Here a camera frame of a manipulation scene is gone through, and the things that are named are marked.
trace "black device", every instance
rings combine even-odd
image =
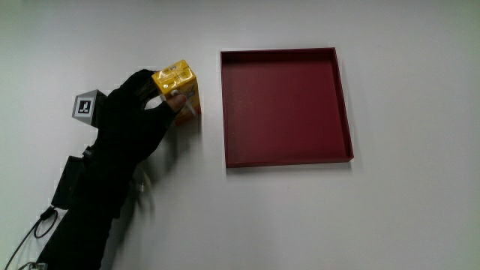
[[[80,173],[85,170],[83,158],[68,157],[60,182],[53,195],[52,206],[67,210],[72,203],[75,185],[77,184]]]

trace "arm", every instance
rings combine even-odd
[[[112,219],[119,217],[135,167],[158,147],[186,101],[177,96],[144,110],[135,92],[152,74],[135,73],[106,99],[94,154],[85,161],[72,206],[37,260],[48,263],[49,270],[100,268]]]

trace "black sleeve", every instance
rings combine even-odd
[[[37,263],[48,270],[99,269],[113,218],[126,200],[136,165],[97,156],[79,176],[73,202]]]

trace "small cardboard box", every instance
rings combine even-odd
[[[159,94],[165,96],[166,99],[173,96],[174,90],[178,90],[187,97],[187,104],[175,118],[175,125],[181,125],[201,113],[197,76],[185,60],[172,64],[151,77]]]

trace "hand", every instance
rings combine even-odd
[[[178,95],[154,109],[144,109],[139,92],[157,90],[150,70],[136,72],[105,101],[94,149],[115,162],[134,163],[146,159],[157,147],[187,98]]]
[[[145,97],[157,93],[153,73],[136,72],[106,99],[91,147],[94,153],[76,184],[72,207],[119,216],[135,167],[155,151],[187,100],[178,95],[154,109],[144,109]]]

